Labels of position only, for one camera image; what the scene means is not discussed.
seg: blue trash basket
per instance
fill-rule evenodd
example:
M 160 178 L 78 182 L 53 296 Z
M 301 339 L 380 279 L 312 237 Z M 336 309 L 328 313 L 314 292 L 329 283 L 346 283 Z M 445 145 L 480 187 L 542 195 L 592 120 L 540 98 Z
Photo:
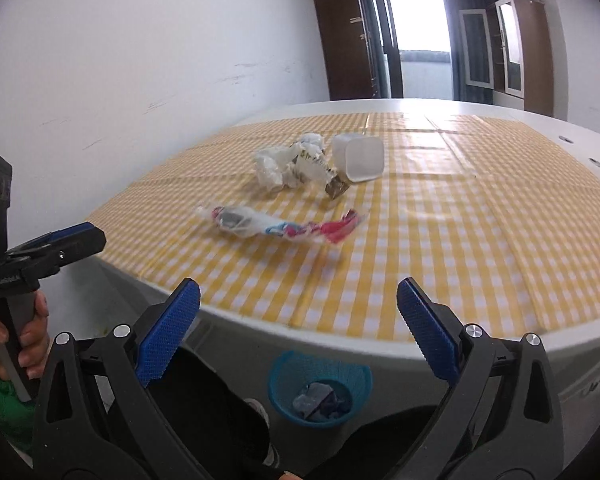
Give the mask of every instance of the blue trash basket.
M 351 395 L 351 411 L 324 422 L 304 420 L 293 409 L 293 400 L 310 383 L 326 382 L 334 386 L 336 393 L 344 387 Z M 269 374 L 269 400 L 278 412 L 296 424 L 308 428 L 332 428 L 347 422 L 365 405 L 369 398 L 373 378 L 368 366 L 351 365 L 304 355 L 299 352 L 285 352 Z

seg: hand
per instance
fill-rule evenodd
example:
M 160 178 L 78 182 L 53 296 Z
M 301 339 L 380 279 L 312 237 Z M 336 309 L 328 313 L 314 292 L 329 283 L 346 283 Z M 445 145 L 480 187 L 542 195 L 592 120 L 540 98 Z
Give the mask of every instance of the hand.
M 33 320 L 29 321 L 20 333 L 20 344 L 22 352 L 18 356 L 20 366 L 27 369 L 29 379 L 42 377 L 45 370 L 46 356 L 49 348 L 49 336 L 46 333 L 46 318 L 49 316 L 49 310 L 46 307 L 45 295 L 37 290 L 34 301 L 35 315 Z M 9 339 L 9 333 L 0 322 L 0 343 L 6 343 Z M 8 381 L 7 370 L 0 362 L 0 378 Z

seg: cabinet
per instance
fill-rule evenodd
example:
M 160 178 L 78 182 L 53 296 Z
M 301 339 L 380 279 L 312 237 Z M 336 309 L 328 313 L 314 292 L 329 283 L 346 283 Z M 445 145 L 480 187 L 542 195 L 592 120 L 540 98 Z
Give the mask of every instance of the cabinet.
M 492 35 L 494 90 L 523 100 L 528 112 L 553 116 L 554 63 L 544 4 L 531 0 L 499 0 L 499 32 Z
M 378 78 L 360 0 L 314 0 L 331 100 L 378 97 Z

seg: candy wrapper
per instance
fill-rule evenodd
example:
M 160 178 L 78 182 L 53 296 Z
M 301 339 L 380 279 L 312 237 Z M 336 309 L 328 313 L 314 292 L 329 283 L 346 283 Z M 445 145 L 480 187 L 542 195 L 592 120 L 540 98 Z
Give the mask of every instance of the candy wrapper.
M 327 195 L 335 199 L 349 189 L 349 184 L 327 165 L 324 139 L 319 134 L 304 134 L 291 146 L 259 150 L 253 161 L 258 182 L 268 191 L 296 188 L 313 181 L 324 186 Z
M 364 220 L 353 209 L 350 209 L 340 220 L 317 224 L 308 222 L 296 224 L 283 219 L 259 213 L 248 206 L 224 207 L 201 210 L 202 214 L 213 220 L 222 230 L 242 238 L 258 234 L 272 235 L 291 241 L 326 242 L 337 244 L 347 238 Z

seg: green sleeve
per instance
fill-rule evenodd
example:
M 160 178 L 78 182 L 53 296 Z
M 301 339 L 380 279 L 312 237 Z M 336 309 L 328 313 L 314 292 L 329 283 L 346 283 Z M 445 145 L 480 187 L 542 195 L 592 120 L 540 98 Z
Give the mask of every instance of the green sleeve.
M 15 447 L 30 452 L 35 402 L 21 402 L 13 384 L 0 379 L 0 430 Z

